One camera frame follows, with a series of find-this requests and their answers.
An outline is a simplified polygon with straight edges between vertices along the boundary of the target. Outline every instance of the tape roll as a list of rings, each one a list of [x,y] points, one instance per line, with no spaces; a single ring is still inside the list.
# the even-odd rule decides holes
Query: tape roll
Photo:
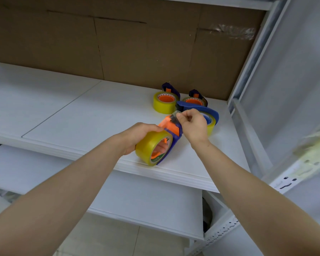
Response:
[[[187,103],[193,103],[193,104],[196,104],[196,105],[200,105],[200,106],[207,106],[206,102],[200,98],[195,98],[195,97],[186,97],[186,98],[183,98],[183,101],[184,102],[187,102]]]
[[[171,92],[160,91],[154,94],[153,107],[157,112],[172,114],[175,111],[175,104],[178,100],[177,95]]]
[[[200,111],[200,114],[202,114],[204,116],[204,118],[206,119],[207,135],[211,135],[213,128],[215,127],[215,124],[216,124],[216,119],[213,116],[211,116],[209,113],[206,113],[206,112]]]
[[[163,154],[154,151],[158,143],[164,140],[168,144],[166,152]],[[162,157],[166,155],[171,147],[173,136],[166,130],[161,132],[149,132],[135,147],[135,153],[149,166],[156,165]]]

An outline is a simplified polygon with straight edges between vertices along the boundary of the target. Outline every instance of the cardboard back panel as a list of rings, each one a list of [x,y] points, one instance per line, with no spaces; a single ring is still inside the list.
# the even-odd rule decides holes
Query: cardboard back panel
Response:
[[[0,62],[226,100],[264,15],[165,0],[0,0]]]

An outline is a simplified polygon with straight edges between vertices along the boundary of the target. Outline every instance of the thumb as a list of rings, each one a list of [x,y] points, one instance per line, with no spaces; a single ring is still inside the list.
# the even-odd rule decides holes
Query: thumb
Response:
[[[179,121],[179,123],[180,123],[181,125],[183,125],[183,124],[185,124],[186,122],[188,122],[187,118],[186,118],[182,113],[177,113],[177,114],[176,114],[176,117],[177,117],[177,119],[178,119],[178,121]]]

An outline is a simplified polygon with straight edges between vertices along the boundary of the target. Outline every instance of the person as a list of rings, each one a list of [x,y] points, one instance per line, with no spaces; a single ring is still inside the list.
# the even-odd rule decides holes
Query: person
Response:
[[[320,225],[209,142],[205,118],[178,113],[183,133],[264,255],[320,255]],[[0,214],[0,256],[52,255],[89,208],[122,155],[157,125],[137,123],[21,196]],[[164,152],[166,144],[157,147]]]

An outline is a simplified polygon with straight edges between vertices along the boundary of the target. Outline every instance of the gray wall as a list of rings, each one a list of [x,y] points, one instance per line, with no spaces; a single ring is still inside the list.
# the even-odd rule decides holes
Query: gray wall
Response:
[[[320,123],[320,0],[292,0],[241,103],[274,165]],[[256,172],[238,130],[249,166]],[[320,223],[320,174],[286,196]],[[261,252],[239,227],[204,254],[256,256]]]

